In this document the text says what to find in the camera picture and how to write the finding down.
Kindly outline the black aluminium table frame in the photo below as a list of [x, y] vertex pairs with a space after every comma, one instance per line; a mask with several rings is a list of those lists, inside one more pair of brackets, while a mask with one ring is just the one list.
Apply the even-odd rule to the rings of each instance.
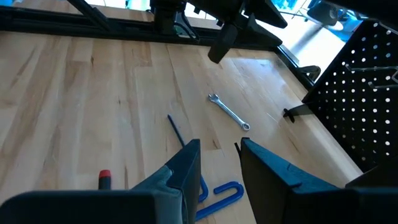
[[[78, 10], [78, 14], [43, 11], [13, 6], [0, 6], [0, 30], [36, 34], [52, 34], [99, 39], [137, 40], [144, 42], [164, 42], [171, 44], [203, 45], [211, 48], [220, 33], [218, 20], [205, 11], [186, 3], [185, 17], [177, 14], [175, 33], [166, 35], [154, 29], [152, 22], [134, 21], [106, 17], [98, 8], [85, 0], [67, 0]], [[309, 89], [320, 74], [316, 65], [299, 67], [282, 47], [266, 47], [237, 40], [232, 48], [250, 50], [270, 50], [275, 52], [296, 76], [302, 85]]]

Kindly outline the black office chair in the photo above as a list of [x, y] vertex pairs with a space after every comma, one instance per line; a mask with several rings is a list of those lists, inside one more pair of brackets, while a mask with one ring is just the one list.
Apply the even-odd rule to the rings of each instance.
[[307, 17], [326, 29], [341, 31], [343, 25], [340, 19], [345, 10], [342, 13], [340, 10], [340, 7], [325, 0], [312, 0], [308, 5]]

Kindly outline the blue-handled hex key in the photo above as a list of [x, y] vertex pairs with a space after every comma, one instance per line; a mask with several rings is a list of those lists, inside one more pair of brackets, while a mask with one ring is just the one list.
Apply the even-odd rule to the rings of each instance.
[[[168, 114], [167, 118], [170, 121], [170, 124], [171, 124], [178, 140], [180, 141], [180, 144], [182, 145], [182, 147], [184, 147], [185, 142], [184, 142], [183, 137], [181, 136], [178, 128], [176, 127], [176, 125], [172, 119], [172, 116], [170, 114]], [[202, 203], [208, 197], [208, 194], [209, 194], [208, 187], [207, 187], [206, 182], [202, 175], [200, 176], [200, 189], [201, 189], [201, 194], [198, 196], [198, 203]], [[236, 193], [197, 211], [195, 221], [197, 222], [199, 220], [202, 220], [203, 218], [231, 205], [232, 203], [237, 202], [240, 198], [243, 197], [244, 187], [239, 182], [236, 182], [236, 181], [231, 181], [231, 182], [225, 183], [219, 187], [214, 188], [213, 193], [215, 195], [218, 195], [224, 191], [231, 190], [231, 189], [235, 189]]]

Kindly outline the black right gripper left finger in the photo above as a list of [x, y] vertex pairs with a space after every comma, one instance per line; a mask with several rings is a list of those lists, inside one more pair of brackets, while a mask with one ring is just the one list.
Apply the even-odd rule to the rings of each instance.
[[0, 206], [0, 224], [193, 224], [200, 162], [192, 139], [130, 190], [26, 192]]

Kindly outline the black perforated pegboard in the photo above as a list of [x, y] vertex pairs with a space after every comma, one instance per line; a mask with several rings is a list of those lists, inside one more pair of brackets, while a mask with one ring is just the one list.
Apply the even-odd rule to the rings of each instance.
[[305, 95], [300, 106], [284, 111], [314, 114], [355, 164], [367, 172], [398, 156], [398, 88], [395, 70], [354, 72], [345, 68], [398, 66], [398, 32], [376, 21], [364, 21]]

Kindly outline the silver combination wrench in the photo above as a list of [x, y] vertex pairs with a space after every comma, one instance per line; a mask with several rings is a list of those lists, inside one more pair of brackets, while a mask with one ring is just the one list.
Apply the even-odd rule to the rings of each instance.
[[239, 127], [243, 131], [249, 131], [250, 125], [243, 121], [238, 115], [236, 115], [232, 110], [230, 110], [219, 98], [216, 94], [209, 94], [208, 100], [216, 105], [218, 105], [226, 114], [228, 114], [235, 122], [239, 124]]

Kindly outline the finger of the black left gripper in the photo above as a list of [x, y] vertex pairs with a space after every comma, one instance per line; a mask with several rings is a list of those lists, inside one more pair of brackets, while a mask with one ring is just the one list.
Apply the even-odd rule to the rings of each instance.
[[277, 36], [256, 22], [254, 14], [248, 17], [246, 25], [239, 34], [239, 38], [244, 42], [259, 44], [266, 47], [277, 47], [282, 44], [282, 41]]
[[237, 36], [237, 28], [233, 24], [225, 24], [208, 52], [209, 59], [219, 63], [233, 46]]

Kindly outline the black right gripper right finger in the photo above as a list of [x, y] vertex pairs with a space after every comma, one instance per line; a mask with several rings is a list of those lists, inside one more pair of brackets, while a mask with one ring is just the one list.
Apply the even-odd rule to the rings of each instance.
[[258, 224], [398, 224], [398, 156], [339, 188], [249, 138], [235, 147]]

